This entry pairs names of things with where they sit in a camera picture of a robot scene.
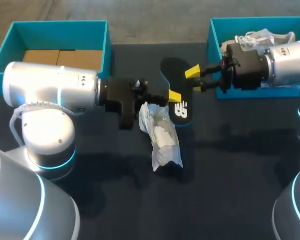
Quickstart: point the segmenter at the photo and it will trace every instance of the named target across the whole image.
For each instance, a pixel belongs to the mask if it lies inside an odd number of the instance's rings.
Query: new balance logo
[[[187,118],[188,116],[188,111],[186,109],[187,107],[187,102],[184,102],[182,101],[182,103],[176,103],[174,105],[174,112],[175,112],[175,115],[178,116],[178,117],[182,117],[182,118]]]

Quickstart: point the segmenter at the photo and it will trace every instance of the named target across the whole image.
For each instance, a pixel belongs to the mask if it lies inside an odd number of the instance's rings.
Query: black end effector
[[[99,98],[99,105],[105,106],[107,112],[119,114],[119,128],[129,130],[142,104],[148,102],[163,107],[169,100],[169,92],[166,90],[161,95],[152,95],[148,93],[145,79],[136,81],[110,77],[101,81]]]
[[[241,90],[256,90],[269,74],[265,56],[259,56],[257,50],[243,51],[239,43],[227,45],[226,55],[218,64],[208,65],[202,70],[197,65],[190,70],[192,74],[188,74],[187,78],[203,78],[208,74],[221,73],[218,81],[194,80],[194,87],[200,87],[202,92],[219,87],[226,93],[231,86]]]

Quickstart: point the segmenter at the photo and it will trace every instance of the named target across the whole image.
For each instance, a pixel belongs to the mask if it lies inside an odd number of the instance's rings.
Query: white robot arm
[[[67,193],[0,151],[0,240],[77,240],[79,229]]]
[[[19,163],[51,180],[69,173],[75,153],[69,115],[99,105],[100,88],[101,80],[92,70],[11,62],[2,90],[5,102],[15,108],[10,129],[21,147],[14,151]],[[25,145],[14,128],[17,118]]]
[[[101,80],[93,70],[11,62],[2,82],[5,102],[14,107],[10,129],[20,148],[9,151],[20,164],[47,179],[68,174],[75,156],[75,130],[69,116],[95,107],[119,114],[119,127],[131,129],[144,102],[165,106],[179,94],[147,92],[147,81],[125,78]],[[23,141],[14,128],[22,121]]]

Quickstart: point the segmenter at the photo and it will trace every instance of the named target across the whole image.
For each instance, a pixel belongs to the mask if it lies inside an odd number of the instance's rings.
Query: plastic bag
[[[155,172],[159,166],[168,162],[183,167],[179,140],[175,126],[169,118],[169,107],[161,107],[147,102],[141,106],[139,112],[140,129],[149,134],[153,151],[152,167]]]

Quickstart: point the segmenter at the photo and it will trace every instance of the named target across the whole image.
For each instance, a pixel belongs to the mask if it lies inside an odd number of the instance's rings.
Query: concrete floor
[[[300,16],[300,0],[0,0],[0,44],[13,21],[108,20],[112,42],[204,42],[212,17]]]

